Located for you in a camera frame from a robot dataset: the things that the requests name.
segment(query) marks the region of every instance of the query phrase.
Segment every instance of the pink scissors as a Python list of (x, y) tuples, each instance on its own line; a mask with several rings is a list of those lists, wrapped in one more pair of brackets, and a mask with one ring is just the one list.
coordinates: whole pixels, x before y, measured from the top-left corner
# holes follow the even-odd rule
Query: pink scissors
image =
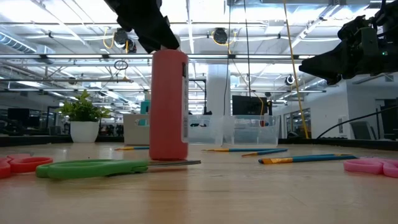
[(360, 158), (344, 161), (344, 170), (368, 174), (384, 174), (398, 178), (398, 160), (380, 158)]

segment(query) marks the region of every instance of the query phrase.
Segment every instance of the wooden table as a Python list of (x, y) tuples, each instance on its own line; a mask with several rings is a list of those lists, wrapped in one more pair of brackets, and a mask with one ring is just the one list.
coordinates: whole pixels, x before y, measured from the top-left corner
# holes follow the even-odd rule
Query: wooden table
[[(147, 151), (105, 144), (0, 148), (67, 159), (138, 159)], [(354, 153), (398, 158), (398, 152), (332, 146), (289, 148), (271, 156)], [(398, 179), (343, 170), (341, 161), (261, 165), (241, 153), (202, 152), (202, 164), (116, 177), (0, 180), (0, 223), (397, 223)]]

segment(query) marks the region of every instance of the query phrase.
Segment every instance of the potted plant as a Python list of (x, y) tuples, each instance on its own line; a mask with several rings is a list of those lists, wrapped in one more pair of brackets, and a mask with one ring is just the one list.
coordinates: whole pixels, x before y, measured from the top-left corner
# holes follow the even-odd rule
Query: potted plant
[(76, 96), (76, 102), (69, 103), (65, 100), (63, 106), (57, 109), (70, 120), (70, 135), (73, 142), (95, 142), (98, 135), (101, 118), (109, 116), (110, 110), (93, 106), (87, 100), (90, 95), (85, 90), (80, 96)]

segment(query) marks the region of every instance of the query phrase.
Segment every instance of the plastic bin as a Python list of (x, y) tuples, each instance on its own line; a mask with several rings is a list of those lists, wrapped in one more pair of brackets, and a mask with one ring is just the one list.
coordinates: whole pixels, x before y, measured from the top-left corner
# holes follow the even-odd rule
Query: plastic bin
[(275, 147), (279, 133), (277, 118), (269, 115), (224, 117), (224, 144)]
[(223, 117), (189, 115), (188, 141), (190, 144), (223, 144)]

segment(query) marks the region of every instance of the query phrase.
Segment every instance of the black cable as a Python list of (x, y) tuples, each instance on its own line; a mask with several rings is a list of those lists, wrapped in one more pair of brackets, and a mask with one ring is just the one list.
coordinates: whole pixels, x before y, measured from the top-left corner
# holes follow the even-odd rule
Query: black cable
[(398, 106), (391, 106), (390, 108), (384, 109), (384, 110), (382, 110), (382, 111), (378, 111), (378, 112), (371, 113), (371, 114), (368, 114), (368, 115), (360, 116), (360, 117), (354, 118), (354, 119), (349, 119), (349, 120), (344, 121), (344, 122), (342, 122), (342, 123), (336, 124), (336, 125), (332, 126), (331, 128), (327, 129), (326, 131), (324, 131), (322, 134), (320, 134), (320, 135), (317, 137), (317, 139), (319, 139), (319, 138), (322, 137), (324, 134), (326, 134), (328, 131), (332, 130), (333, 128), (335, 128), (335, 127), (337, 127), (337, 126), (340, 126), (340, 125), (342, 125), (342, 124), (345, 124), (345, 123), (348, 123), (348, 122), (351, 122), (351, 121), (356, 121), (357, 119), (367, 118), (367, 117), (369, 117), (369, 116), (373, 116), (373, 115), (376, 115), (376, 114), (379, 114), (379, 113), (383, 113), (383, 112), (386, 112), (387, 110), (391, 110), (391, 109), (394, 109), (394, 108), (398, 108)]
[(250, 54), (249, 54), (249, 32), (248, 32), (248, 17), (246, 15), (246, 0), (243, 0), (244, 7), (244, 23), (246, 25), (246, 43), (248, 45), (248, 77), (249, 77), (249, 97), (251, 99), (251, 79), (250, 79)]
[(230, 36), (231, 36), (231, 0), (229, 0), (229, 21), (228, 21), (228, 41), (227, 41), (227, 43), (228, 43), (228, 51), (227, 51), (227, 54), (228, 54), (228, 58), (226, 59), (226, 77), (225, 77), (225, 90), (224, 90), (224, 99), (223, 99), (223, 102), (224, 102), (224, 116), (225, 116), (225, 97), (226, 97), (226, 89), (227, 89), (227, 87), (228, 87), (228, 79), (229, 79), (229, 75), (228, 75), (228, 73), (229, 73), (229, 38), (230, 38)]

